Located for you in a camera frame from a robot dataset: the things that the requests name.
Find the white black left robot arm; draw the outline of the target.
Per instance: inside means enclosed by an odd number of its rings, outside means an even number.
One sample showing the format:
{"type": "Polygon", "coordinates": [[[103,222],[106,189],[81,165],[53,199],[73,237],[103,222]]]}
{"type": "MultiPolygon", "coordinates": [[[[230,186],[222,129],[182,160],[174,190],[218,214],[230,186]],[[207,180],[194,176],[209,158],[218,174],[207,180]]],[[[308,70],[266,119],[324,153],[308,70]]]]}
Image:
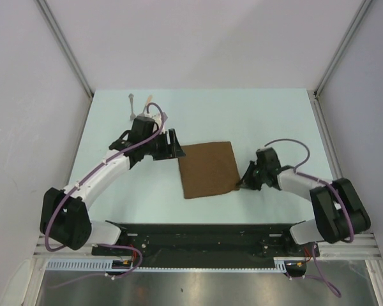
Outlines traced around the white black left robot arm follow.
{"type": "Polygon", "coordinates": [[[74,251],[86,244],[106,245],[116,255],[127,250],[128,239],[121,234],[122,227],[110,221],[92,221],[89,209],[109,185],[146,156],[159,161],[185,155],[175,130],[164,128],[166,120],[165,114],[139,115],[131,129],[109,145],[100,164],[84,178],[62,189],[51,187],[46,191],[40,232],[48,251],[54,251],[51,240],[74,251]]]}

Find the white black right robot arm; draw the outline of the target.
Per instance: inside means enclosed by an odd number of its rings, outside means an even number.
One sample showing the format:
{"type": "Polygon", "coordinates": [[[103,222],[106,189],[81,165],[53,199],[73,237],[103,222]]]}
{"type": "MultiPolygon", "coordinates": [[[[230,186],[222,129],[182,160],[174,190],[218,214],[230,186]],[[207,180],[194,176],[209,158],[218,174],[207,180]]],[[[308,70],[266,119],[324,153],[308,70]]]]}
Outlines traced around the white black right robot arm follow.
{"type": "Polygon", "coordinates": [[[349,179],[326,181],[282,166],[272,147],[257,150],[256,157],[237,188],[259,191],[266,185],[312,204],[314,218],[291,226],[282,239],[282,249],[289,256],[298,255],[308,243],[351,243],[356,234],[370,229],[370,216],[349,179]]]}

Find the brown cloth napkin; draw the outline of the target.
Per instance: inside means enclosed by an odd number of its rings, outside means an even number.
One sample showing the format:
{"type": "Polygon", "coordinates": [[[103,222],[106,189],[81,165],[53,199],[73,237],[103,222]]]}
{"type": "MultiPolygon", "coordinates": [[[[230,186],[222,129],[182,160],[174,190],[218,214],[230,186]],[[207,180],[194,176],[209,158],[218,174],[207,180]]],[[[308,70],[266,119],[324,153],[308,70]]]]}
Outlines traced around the brown cloth napkin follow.
{"type": "Polygon", "coordinates": [[[183,147],[178,159],[185,199],[227,194],[238,190],[237,163],[230,142],[208,142],[183,147]]]}

